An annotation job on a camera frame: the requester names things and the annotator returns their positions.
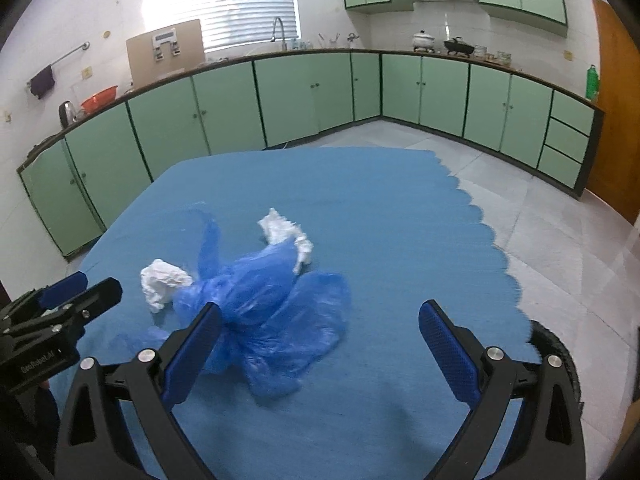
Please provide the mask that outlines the white tissue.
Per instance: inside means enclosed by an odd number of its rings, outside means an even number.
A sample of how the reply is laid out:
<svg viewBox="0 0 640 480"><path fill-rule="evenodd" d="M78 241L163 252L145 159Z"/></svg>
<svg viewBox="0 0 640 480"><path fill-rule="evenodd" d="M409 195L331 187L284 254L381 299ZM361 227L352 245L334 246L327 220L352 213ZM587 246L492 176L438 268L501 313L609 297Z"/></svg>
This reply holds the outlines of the white tissue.
<svg viewBox="0 0 640 480"><path fill-rule="evenodd" d="M294 273L299 274L304 266L311 264L314 244L303 231L302 227L288 218L281 216L274 208L258 221L262 234L269 245L293 242L296 247L297 260Z"/></svg>
<svg viewBox="0 0 640 480"><path fill-rule="evenodd" d="M178 289L191 286L193 278L178 266L155 259L140 271L140 284L150 311L157 314L171 303Z"/></svg>

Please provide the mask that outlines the black trash bin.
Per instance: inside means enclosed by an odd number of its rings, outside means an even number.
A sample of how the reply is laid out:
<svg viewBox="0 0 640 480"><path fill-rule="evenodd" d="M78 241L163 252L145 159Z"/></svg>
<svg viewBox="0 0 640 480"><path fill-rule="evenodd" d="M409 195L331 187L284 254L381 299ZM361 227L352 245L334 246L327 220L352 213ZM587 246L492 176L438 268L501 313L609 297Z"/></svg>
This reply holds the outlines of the black trash bin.
<svg viewBox="0 0 640 480"><path fill-rule="evenodd" d="M566 371L570 386L572 387L575 403L579 414L584 411L585 403L582 400L582 387L578 377L577 367L562 340L541 322L531 320L529 343L537 350L538 354L551 366L562 367Z"/></svg>

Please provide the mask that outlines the green lower kitchen cabinets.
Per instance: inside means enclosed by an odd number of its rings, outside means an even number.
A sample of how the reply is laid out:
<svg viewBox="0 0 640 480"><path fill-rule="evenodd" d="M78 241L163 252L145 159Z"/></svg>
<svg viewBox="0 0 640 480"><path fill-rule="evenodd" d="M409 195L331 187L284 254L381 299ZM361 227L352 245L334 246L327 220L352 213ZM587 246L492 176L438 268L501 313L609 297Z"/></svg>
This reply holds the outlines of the green lower kitchen cabinets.
<svg viewBox="0 0 640 480"><path fill-rule="evenodd" d="M71 257L178 162L288 148L378 119L472 146L581 196L603 118L554 84L467 58L296 51L191 70L121 96L35 146L17 174L56 248Z"/></svg>

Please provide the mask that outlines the blue plastic bag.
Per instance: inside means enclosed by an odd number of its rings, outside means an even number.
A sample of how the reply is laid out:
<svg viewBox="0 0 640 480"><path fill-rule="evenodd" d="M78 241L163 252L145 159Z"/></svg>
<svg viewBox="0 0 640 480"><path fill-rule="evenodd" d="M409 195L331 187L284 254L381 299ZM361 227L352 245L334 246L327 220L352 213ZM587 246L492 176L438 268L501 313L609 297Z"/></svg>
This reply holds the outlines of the blue plastic bag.
<svg viewBox="0 0 640 480"><path fill-rule="evenodd" d="M165 306L180 326L188 326L208 302L220 307L221 333L203 374L221 375L235 367L254 396L287 396L347 332L352 310L347 281L308 266L295 274L293 242L269 245L264 237L264 248L222 263L218 224L195 206L161 212L138 239L150 242L153 260L178 266L193 278Z"/></svg>

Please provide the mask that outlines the electric kettle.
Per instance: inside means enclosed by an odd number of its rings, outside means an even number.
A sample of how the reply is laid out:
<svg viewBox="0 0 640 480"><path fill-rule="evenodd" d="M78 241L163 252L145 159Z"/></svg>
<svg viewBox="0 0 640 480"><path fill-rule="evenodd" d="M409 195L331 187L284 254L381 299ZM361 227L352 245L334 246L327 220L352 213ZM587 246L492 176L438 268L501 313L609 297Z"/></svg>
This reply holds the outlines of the electric kettle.
<svg viewBox="0 0 640 480"><path fill-rule="evenodd" d="M76 122L76 108L70 101L64 101L58 106L58 120L60 121L61 128L66 129Z"/></svg>

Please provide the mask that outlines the orange plastic basin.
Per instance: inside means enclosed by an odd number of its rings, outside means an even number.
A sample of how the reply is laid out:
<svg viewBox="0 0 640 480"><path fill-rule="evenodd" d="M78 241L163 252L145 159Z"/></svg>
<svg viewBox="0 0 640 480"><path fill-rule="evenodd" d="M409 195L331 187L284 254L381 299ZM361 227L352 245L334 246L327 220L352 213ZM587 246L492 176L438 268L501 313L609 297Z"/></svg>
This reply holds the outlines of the orange plastic basin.
<svg viewBox="0 0 640 480"><path fill-rule="evenodd" d="M108 87L104 90L96 92L93 96L89 96L84 102L80 104L80 107L86 115L91 115L98 110L102 110L111 102L116 100L118 85Z"/></svg>

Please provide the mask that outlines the dark hanging cloth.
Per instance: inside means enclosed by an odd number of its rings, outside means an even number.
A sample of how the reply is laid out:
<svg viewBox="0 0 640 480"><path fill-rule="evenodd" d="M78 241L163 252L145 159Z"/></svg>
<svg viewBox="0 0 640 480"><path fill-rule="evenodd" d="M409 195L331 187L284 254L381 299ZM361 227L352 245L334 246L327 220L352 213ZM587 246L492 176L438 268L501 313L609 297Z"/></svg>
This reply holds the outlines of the dark hanging cloth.
<svg viewBox="0 0 640 480"><path fill-rule="evenodd" d="M29 91L38 100L42 100L55 85L52 65L44 66L38 74L29 81Z"/></svg>

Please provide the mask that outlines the wooden door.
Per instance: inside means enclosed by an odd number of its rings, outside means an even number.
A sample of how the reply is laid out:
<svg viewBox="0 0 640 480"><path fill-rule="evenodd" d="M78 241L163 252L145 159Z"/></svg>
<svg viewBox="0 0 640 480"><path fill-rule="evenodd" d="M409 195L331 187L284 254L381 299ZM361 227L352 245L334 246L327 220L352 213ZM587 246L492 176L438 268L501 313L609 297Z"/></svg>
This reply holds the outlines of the wooden door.
<svg viewBox="0 0 640 480"><path fill-rule="evenodd" d="M639 50L604 0L592 0L600 46L604 111L600 141L587 183L629 223L639 218Z"/></svg>

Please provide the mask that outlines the cardboard box with appliance picture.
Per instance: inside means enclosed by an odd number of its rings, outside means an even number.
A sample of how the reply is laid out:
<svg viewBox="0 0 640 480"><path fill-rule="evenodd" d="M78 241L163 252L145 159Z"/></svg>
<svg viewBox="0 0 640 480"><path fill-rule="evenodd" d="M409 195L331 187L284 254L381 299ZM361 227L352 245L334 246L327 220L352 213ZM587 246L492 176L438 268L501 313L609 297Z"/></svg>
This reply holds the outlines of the cardboard box with appliance picture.
<svg viewBox="0 0 640 480"><path fill-rule="evenodd" d="M200 67L205 51L199 20L169 25L126 41L132 85L139 89Z"/></svg>

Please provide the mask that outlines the chrome sink faucet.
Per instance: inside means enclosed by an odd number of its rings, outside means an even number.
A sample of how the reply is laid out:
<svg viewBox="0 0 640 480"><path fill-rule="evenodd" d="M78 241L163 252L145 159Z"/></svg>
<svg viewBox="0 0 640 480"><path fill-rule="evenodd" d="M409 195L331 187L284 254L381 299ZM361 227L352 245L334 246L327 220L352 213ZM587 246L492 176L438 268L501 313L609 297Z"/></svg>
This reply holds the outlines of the chrome sink faucet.
<svg viewBox="0 0 640 480"><path fill-rule="evenodd" d="M286 43L286 35L282 18L276 16L272 21L272 36L270 41L275 44L280 42L280 47L283 52L288 50L288 44Z"/></svg>

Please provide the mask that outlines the green bottle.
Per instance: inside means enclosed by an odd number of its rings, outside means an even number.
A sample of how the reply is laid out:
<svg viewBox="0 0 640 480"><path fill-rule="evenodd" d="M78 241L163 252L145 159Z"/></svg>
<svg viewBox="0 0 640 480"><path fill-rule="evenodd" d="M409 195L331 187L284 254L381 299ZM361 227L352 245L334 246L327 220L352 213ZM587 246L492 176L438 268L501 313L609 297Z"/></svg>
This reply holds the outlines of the green bottle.
<svg viewBox="0 0 640 480"><path fill-rule="evenodd" d="M591 64L586 77L586 99L594 102L597 99L600 88L600 77L597 67Z"/></svg>

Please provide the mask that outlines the black wok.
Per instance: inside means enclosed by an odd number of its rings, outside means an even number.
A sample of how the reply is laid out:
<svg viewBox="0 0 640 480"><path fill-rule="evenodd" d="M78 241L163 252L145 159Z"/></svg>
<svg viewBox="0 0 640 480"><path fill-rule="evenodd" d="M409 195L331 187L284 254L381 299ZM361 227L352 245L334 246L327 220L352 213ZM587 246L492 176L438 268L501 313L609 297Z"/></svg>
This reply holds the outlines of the black wok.
<svg viewBox="0 0 640 480"><path fill-rule="evenodd" d="M475 50L472 44L467 44L461 37L454 37L444 41L448 55L463 55L469 58Z"/></svg>

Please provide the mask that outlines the white cooking pot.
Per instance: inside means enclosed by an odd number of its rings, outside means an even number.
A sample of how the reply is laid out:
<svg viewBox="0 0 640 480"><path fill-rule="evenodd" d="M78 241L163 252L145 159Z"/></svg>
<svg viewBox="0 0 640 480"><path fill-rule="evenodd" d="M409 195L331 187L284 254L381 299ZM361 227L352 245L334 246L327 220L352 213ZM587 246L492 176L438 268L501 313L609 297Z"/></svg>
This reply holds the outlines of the white cooking pot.
<svg viewBox="0 0 640 480"><path fill-rule="evenodd" d="M435 38L424 32L424 30L420 30L420 32L412 35L411 45L414 52L435 52Z"/></svg>

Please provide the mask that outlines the wall towel rail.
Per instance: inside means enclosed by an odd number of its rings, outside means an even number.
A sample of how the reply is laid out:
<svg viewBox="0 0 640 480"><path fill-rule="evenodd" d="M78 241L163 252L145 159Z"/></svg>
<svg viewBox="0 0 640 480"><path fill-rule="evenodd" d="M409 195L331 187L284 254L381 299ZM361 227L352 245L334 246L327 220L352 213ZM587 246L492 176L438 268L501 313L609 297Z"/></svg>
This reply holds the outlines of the wall towel rail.
<svg viewBox="0 0 640 480"><path fill-rule="evenodd" d="M79 46L74 47L73 49L70 49L69 51L67 51L63 55L61 55L58 58L56 58L54 61L49 63L49 66L53 67L53 66L55 66L55 64L58 64L59 62L62 62L63 60L65 60L69 56L73 55L74 53L79 52L79 51L87 51L87 50L90 49L90 47L91 47L91 42L90 41L84 41ZM30 78L29 81L26 82L26 87L30 88L32 86L32 81L34 79L37 79L40 76L40 74L44 73L45 71L46 70L43 68L42 70L40 70L40 72L36 73L35 76L32 76L32 78Z"/></svg>

